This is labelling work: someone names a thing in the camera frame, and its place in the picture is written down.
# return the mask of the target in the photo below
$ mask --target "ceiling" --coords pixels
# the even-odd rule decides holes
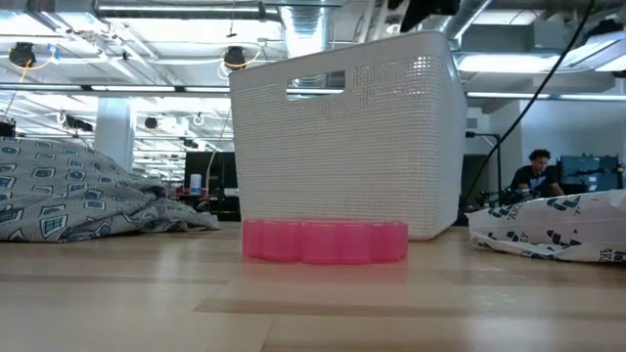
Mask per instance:
[[[8,6],[4,5],[5,1],[0,2],[0,82],[227,86],[227,70],[221,58],[228,47],[241,46],[247,60],[255,58],[248,66],[260,66],[306,54],[306,50],[355,45],[361,37],[376,40],[395,35],[393,25],[400,18],[399,14],[383,12],[380,4],[384,2],[367,0],[265,1],[266,16],[261,21],[256,2],[239,0],[236,3],[101,0],[98,6],[102,11],[85,8],[84,1],[43,0],[39,5],[45,7],[49,2],[57,7],[34,12],[24,10],[26,0],[9,1]],[[462,45],[455,54],[459,68],[463,67],[463,60],[476,54],[492,58],[503,54],[538,56],[549,64],[551,56],[561,50],[573,30],[570,20],[577,19],[587,3],[586,0],[493,0],[463,35]],[[314,15],[318,19],[313,18],[317,29],[302,32],[305,26],[300,22],[306,19],[284,5],[308,5],[309,13],[318,14]],[[125,11],[124,6],[137,9]],[[202,6],[210,6],[210,11],[198,10]],[[595,23],[607,16],[621,19],[623,1],[597,1],[595,13]],[[363,23],[368,22],[369,14],[370,25],[365,28]],[[537,29],[544,22],[558,32]],[[562,34],[562,38],[555,40],[555,33]],[[520,43],[527,44],[528,40],[532,43],[514,48],[512,38],[519,38]],[[36,64],[27,72],[8,60],[16,42],[34,44]],[[572,53],[576,55],[568,56],[571,65],[567,65],[566,72],[556,75],[548,91],[592,93],[611,88],[614,85],[611,73],[595,69],[626,55],[626,40],[611,38],[608,44],[598,48],[579,43],[578,52]],[[466,90],[528,92],[543,77],[541,71],[488,70],[480,67],[462,70]],[[137,170],[167,178],[179,177],[184,169],[181,167],[184,156],[176,152],[187,150],[178,138],[181,135],[196,140],[201,150],[233,149],[230,123],[224,128],[224,141],[200,139],[219,136],[230,110],[228,98],[132,99],[138,116],[134,164]],[[98,97],[0,91],[0,110],[9,104],[8,117],[16,120],[21,133],[54,137],[77,133],[85,138],[74,142],[93,143],[90,134],[65,128],[60,123],[64,118],[59,112],[97,128]],[[498,103],[484,99],[471,100],[470,105],[485,112],[498,107]],[[148,129],[144,124],[148,117],[163,123],[158,129]]]

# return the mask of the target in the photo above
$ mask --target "black cable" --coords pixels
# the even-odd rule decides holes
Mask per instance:
[[[537,100],[537,97],[539,97],[541,92],[544,90],[544,88],[546,87],[546,85],[550,81],[550,78],[552,78],[552,76],[555,74],[555,72],[557,72],[557,69],[559,68],[560,64],[563,62],[563,60],[565,60],[565,57],[567,56],[567,53],[569,53],[571,48],[576,43],[576,40],[578,39],[578,36],[580,35],[580,32],[583,30],[583,27],[585,26],[585,23],[587,22],[587,19],[591,15],[591,12],[594,9],[595,5],[596,5],[596,0],[590,0],[589,1],[589,6],[587,7],[587,10],[585,11],[585,16],[583,17],[583,20],[580,22],[580,24],[578,24],[578,28],[576,28],[576,31],[574,32],[574,36],[571,37],[571,40],[567,44],[567,47],[565,47],[565,50],[563,50],[563,52],[560,54],[560,57],[557,60],[557,62],[555,63],[555,65],[552,67],[552,69],[550,69],[550,72],[548,73],[548,75],[546,76],[544,81],[541,82],[541,85],[539,86],[539,88],[537,88],[537,91],[533,95],[532,99],[530,99],[530,102],[528,102],[528,104],[526,105],[526,108],[524,108],[524,110],[521,112],[519,117],[514,121],[514,123],[511,125],[511,127],[509,127],[507,132],[502,136],[502,138],[500,139],[500,142],[496,143],[496,145],[493,146],[493,148],[491,149],[491,151],[489,152],[487,157],[484,159],[484,161],[482,161],[482,164],[480,165],[480,168],[478,169],[478,172],[476,173],[476,176],[473,178],[473,181],[471,181],[471,186],[469,186],[469,189],[468,189],[468,192],[466,193],[466,196],[463,198],[463,201],[461,203],[462,206],[465,206],[465,205],[468,204],[468,200],[470,199],[471,191],[473,191],[473,188],[476,186],[476,183],[478,183],[478,178],[480,177],[480,174],[482,173],[482,171],[485,169],[485,166],[489,162],[489,158],[491,158],[491,156],[498,150],[498,148],[500,148],[502,143],[507,139],[507,137],[509,137],[509,135],[511,135],[511,133],[519,125],[519,122],[526,116],[526,113],[530,110],[530,107],[532,107],[532,105]]]

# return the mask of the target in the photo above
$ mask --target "person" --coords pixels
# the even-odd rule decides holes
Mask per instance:
[[[523,199],[537,194],[540,194],[542,198],[565,196],[556,176],[546,171],[550,152],[536,150],[528,158],[530,165],[522,166],[517,170],[511,188],[520,193]]]

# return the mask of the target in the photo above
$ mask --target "dark hair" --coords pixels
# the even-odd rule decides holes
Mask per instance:
[[[540,157],[546,157],[546,158],[550,158],[550,152],[546,151],[546,150],[534,150],[529,156],[528,158],[531,161],[534,161]]]

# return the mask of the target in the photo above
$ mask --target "perforated basket wall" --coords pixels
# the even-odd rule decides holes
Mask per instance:
[[[289,80],[345,71],[340,94]],[[244,218],[356,217],[431,239],[457,217],[467,103],[448,44],[420,32],[231,75]]]

